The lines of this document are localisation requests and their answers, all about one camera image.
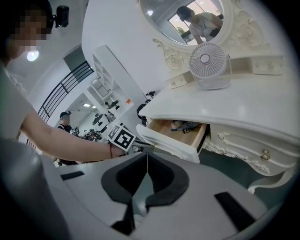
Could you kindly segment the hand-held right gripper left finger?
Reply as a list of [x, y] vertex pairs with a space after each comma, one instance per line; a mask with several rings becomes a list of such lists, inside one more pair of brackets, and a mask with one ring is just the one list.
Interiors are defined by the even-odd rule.
[[59, 167], [79, 203], [98, 220], [125, 235], [135, 230], [133, 196], [147, 173], [147, 154]]

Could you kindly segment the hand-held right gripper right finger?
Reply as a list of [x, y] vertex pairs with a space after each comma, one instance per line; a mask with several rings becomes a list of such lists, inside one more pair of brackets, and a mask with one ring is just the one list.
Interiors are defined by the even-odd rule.
[[265, 204], [222, 172], [202, 164], [159, 153], [189, 176], [186, 192], [172, 205], [150, 208], [145, 234], [236, 234], [238, 231], [215, 195], [228, 192], [254, 219], [267, 212]]

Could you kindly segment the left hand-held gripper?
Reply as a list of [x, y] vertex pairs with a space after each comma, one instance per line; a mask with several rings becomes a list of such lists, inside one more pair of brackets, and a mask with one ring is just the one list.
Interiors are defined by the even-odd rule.
[[[121, 125], [114, 125], [107, 135], [111, 144], [128, 151], [136, 136]], [[153, 152], [155, 147], [149, 143], [137, 141], [138, 152]]]

